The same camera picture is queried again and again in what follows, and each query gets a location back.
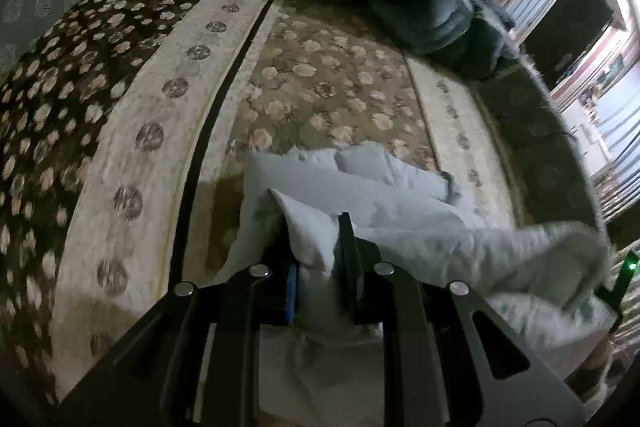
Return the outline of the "dark wooden door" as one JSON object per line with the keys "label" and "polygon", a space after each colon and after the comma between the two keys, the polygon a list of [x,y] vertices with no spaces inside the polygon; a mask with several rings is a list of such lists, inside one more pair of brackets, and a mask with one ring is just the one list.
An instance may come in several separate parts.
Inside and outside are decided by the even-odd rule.
{"label": "dark wooden door", "polygon": [[524,50],[552,91],[601,37],[614,11],[605,0],[556,0],[524,40]]}

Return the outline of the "floral patterned bed blanket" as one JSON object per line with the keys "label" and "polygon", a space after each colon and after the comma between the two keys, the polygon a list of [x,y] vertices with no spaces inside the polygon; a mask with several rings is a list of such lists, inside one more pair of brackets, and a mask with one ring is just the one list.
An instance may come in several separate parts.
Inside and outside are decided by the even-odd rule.
{"label": "floral patterned bed blanket", "polygon": [[[360,17],[288,0],[73,0],[1,88],[1,366],[50,407],[166,291],[209,277],[250,152],[364,141],[521,220],[469,91]],[[198,146],[196,193],[184,201]]]}

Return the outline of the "dark teal folded duvet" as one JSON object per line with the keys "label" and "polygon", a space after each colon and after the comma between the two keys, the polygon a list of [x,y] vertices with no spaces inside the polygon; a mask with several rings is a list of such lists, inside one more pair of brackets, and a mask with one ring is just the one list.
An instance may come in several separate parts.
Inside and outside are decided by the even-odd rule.
{"label": "dark teal folded duvet", "polygon": [[456,74],[483,80],[518,59],[514,21],[495,0],[369,0],[398,46]]}

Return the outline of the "light blue quilted jacket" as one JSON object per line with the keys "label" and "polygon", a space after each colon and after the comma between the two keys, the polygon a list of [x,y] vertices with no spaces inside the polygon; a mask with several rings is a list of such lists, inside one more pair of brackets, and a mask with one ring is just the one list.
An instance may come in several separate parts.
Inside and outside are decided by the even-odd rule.
{"label": "light blue quilted jacket", "polygon": [[587,225],[492,227],[364,143],[248,155],[218,281],[256,280],[262,425],[581,426],[606,271]]}

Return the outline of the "blue striped window curtain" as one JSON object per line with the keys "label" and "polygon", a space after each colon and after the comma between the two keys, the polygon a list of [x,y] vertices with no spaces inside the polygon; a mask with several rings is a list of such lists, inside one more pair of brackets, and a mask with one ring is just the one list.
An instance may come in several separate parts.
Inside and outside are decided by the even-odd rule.
{"label": "blue striped window curtain", "polygon": [[567,106],[563,117],[578,143],[605,221],[639,200],[639,66],[610,89],[592,89]]}

